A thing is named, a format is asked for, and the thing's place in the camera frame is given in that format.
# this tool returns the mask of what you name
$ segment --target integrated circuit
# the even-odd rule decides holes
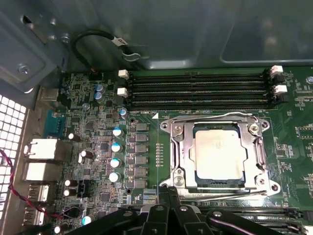
[[[136,131],[148,131],[148,124],[146,124],[146,123],[138,123],[136,125]]]
[[[108,149],[109,149],[109,144],[108,143],[101,143],[100,144],[100,150],[108,151]]]
[[[93,122],[87,122],[86,123],[86,129],[93,129]]]
[[[135,153],[147,153],[148,146],[146,144],[137,144],[135,146]]]
[[[147,168],[137,167],[135,169],[127,170],[128,176],[135,176],[135,177],[145,177],[147,176]]]
[[[147,142],[148,135],[147,134],[136,134],[136,142]]]
[[[109,201],[109,199],[110,199],[110,194],[109,193],[102,193],[101,195],[100,195],[100,200],[101,200],[101,202],[108,202]]]

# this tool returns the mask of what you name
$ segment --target electrolytic capacitor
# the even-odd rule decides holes
[[[76,194],[77,194],[77,191],[74,188],[65,189],[63,192],[63,195],[65,197],[75,196]]]
[[[77,180],[65,180],[64,185],[66,187],[76,187],[78,185]]]
[[[100,104],[104,101],[104,97],[102,96],[102,94],[100,92],[96,92],[94,94],[94,99]]]
[[[114,153],[120,153],[120,152],[122,152],[123,147],[118,143],[114,143],[114,144],[112,144],[111,149]]]
[[[89,110],[89,109],[90,109],[90,104],[84,103],[84,104],[82,105],[82,109],[83,109],[84,111]]]
[[[120,173],[117,173],[117,172],[113,172],[109,175],[109,180],[112,182],[112,183],[116,183],[118,181],[120,181],[122,178],[121,174]]]
[[[82,219],[82,225],[87,225],[90,224],[91,222],[95,221],[95,218],[92,214],[86,215],[83,219]]]
[[[93,158],[93,153],[90,152],[90,151],[86,151],[86,150],[83,150],[80,152],[80,156],[82,156],[83,158]]]
[[[121,109],[119,111],[119,114],[121,115],[121,118],[123,118],[123,119],[127,118],[127,116],[128,116],[128,112],[126,109]]]
[[[68,223],[63,223],[61,225],[57,225],[54,228],[54,233],[55,234],[60,234],[62,232],[65,232],[66,230],[70,229],[70,225]]]
[[[118,158],[113,158],[111,161],[110,161],[110,165],[113,167],[113,168],[120,168],[122,166],[122,161]]]
[[[100,92],[101,94],[104,94],[105,92],[105,89],[101,84],[96,85],[94,89],[96,92]]]
[[[119,127],[115,127],[112,133],[117,138],[121,138],[124,135],[124,132]]]
[[[70,134],[68,135],[68,139],[69,139],[70,141],[75,141],[75,142],[80,142],[80,140],[81,140],[80,136],[77,135],[77,134],[74,134],[74,133],[70,133]]]

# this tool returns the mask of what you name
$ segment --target screw hole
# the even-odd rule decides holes
[[[273,191],[277,191],[278,190],[278,186],[277,185],[272,185],[271,188],[272,188]]]

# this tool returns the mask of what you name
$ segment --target chip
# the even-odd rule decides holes
[[[76,84],[76,85],[74,85],[74,90],[80,90],[80,84]]]
[[[133,181],[127,181],[126,182],[126,187],[127,188],[134,188],[134,182]]]
[[[135,147],[136,153],[147,153],[148,152],[148,146],[145,144],[139,144]]]
[[[128,158],[127,164],[135,164],[135,158]]]
[[[84,169],[84,175],[90,175],[90,169]]]
[[[93,129],[93,122],[87,122],[86,129]]]
[[[136,134],[136,142],[147,142],[148,135],[147,134]]]
[[[113,105],[112,100],[108,100],[108,101],[106,102],[106,106],[107,106],[107,107],[112,107],[112,105]]]
[[[73,117],[72,118],[72,123],[79,123],[79,117],[77,118],[77,117]]]
[[[107,215],[106,211],[100,211],[100,212],[98,211],[98,219],[101,219],[101,218],[103,218],[106,215]]]
[[[148,124],[146,124],[146,123],[138,123],[136,130],[137,131],[147,131],[148,130]]]
[[[114,84],[108,85],[107,90],[109,90],[109,91],[114,90]]]
[[[147,157],[145,157],[145,156],[136,156],[135,163],[137,165],[147,164]]]
[[[108,143],[101,143],[100,144],[100,150],[108,151],[108,149],[109,149],[109,144]]]
[[[135,137],[130,137],[128,142],[129,143],[135,143],[136,142],[136,138]]]
[[[135,126],[131,126],[131,127],[129,128],[129,131],[130,131],[130,132],[136,132],[136,127],[135,127]]]
[[[101,195],[100,195],[100,200],[101,200],[101,202],[108,202],[109,201],[109,199],[110,199],[110,194],[109,193],[102,193]]]

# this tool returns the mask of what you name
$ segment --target connector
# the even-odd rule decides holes
[[[56,198],[56,185],[29,185],[28,199],[32,202],[51,202]]]
[[[274,95],[283,94],[286,93],[287,91],[288,90],[286,85],[277,85],[274,87]]]
[[[45,216],[43,212],[37,211],[35,208],[26,208],[23,220],[23,226],[42,226],[50,222],[50,217]]]
[[[62,166],[52,163],[28,163],[24,180],[30,181],[59,181],[62,176]]]
[[[33,139],[24,150],[32,160],[57,160],[68,162],[72,145],[58,139]]]
[[[126,80],[129,79],[129,74],[128,74],[127,70],[119,70],[118,71],[118,76],[122,77],[122,78],[125,78]]]
[[[117,88],[117,95],[127,98],[127,89],[126,88]]]
[[[280,66],[280,65],[274,65],[272,68],[270,68],[269,70],[269,73],[271,75],[271,77],[275,76],[276,74],[280,74],[282,73],[284,70],[283,70],[283,67]]]

